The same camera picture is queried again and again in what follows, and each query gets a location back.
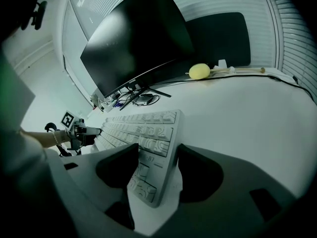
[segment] monitor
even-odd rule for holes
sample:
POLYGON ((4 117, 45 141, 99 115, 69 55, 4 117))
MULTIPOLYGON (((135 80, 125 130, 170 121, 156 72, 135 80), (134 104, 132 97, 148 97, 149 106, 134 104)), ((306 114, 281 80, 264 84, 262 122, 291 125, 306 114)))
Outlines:
POLYGON ((173 0, 124 0, 98 26, 81 60, 105 97, 194 52, 173 0))

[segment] white keyboard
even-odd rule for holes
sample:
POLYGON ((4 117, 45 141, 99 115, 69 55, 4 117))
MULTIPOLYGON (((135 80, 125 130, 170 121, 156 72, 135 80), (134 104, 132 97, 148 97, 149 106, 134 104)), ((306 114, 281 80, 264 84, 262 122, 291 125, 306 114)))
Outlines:
POLYGON ((180 116, 180 110, 173 110, 106 118, 95 139, 100 151, 139 144, 139 165, 127 188, 151 207, 159 205, 169 173, 176 166, 180 116))

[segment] white desk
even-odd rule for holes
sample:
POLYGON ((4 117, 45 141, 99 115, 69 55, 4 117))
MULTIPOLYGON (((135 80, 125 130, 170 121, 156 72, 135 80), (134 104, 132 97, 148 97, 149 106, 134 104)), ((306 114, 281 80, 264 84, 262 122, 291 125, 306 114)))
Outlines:
MULTIPOLYGON (((268 74, 293 79, 276 69, 268 74)), ((101 127, 106 117, 180 109, 185 119, 181 142, 241 158, 257 165, 296 197, 310 184, 317 164, 317 106, 301 89, 268 78, 229 78, 165 86, 154 105, 130 104, 122 111, 99 110, 86 121, 101 127)), ((129 200, 136 231, 151 235, 176 210, 181 183, 157 209, 129 200)))

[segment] black cable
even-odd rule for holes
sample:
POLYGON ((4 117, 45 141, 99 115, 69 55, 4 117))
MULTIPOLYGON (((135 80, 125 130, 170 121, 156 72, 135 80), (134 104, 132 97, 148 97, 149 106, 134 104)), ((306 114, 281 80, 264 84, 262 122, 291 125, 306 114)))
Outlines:
POLYGON ((134 92, 138 92, 140 91, 141 89, 136 89, 136 90, 130 90, 129 92, 125 92, 123 93, 123 95, 119 96, 119 98, 116 100, 115 105, 117 105, 119 102, 123 102, 122 104, 125 104, 127 101, 131 100, 134 96, 135 96, 135 93, 134 92), (126 99, 126 100, 121 100, 120 98, 122 98, 123 96, 126 96, 130 94, 130 96, 126 99))
POLYGON ((206 81, 206 80, 215 80, 215 79, 223 79, 223 78, 231 78, 231 77, 267 77, 276 81, 280 81, 283 82, 287 85, 290 86, 294 86, 296 88, 302 89, 305 92, 308 93, 308 95, 311 97, 312 100, 314 100, 312 94, 310 93, 310 91, 304 87, 298 86, 298 85, 293 85, 291 83, 288 83, 278 77, 275 77, 273 75, 230 75, 230 76, 223 76, 223 77, 212 77, 212 78, 203 78, 203 79, 194 79, 194 80, 176 80, 176 81, 170 81, 170 82, 161 82, 161 83, 154 83, 149 85, 150 86, 154 86, 154 85, 163 85, 163 84, 173 84, 173 83, 192 83, 192 82, 199 82, 199 81, 206 81))
POLYGON ((123 96, 125 96, 125 95, 127 95, 127 94, 133 94, 134 92, 137 92, 137 91, 140 91, 140 90, 141 90, 141 89, 129 90, 128 92, 123 92, 123 93, 121 93, 121 91, 119 90, 120 96, 119 96, 119 98, 117 99, 117 101, 116 101, 115 104, 117 104, 118 101, 125 101, 125 100, 120 100, 121 97, 123 97, 123 96))

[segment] yellow sponge ball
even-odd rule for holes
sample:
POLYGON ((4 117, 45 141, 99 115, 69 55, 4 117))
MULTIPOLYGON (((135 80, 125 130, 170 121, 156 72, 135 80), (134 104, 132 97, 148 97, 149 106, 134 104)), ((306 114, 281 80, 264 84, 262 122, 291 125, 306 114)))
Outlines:
POLYGON ((189 70, 189 76, 192 79, 203 79, 208 77, 210 74, 210 68, 205 63, 199 63, 194 65, 189 70))

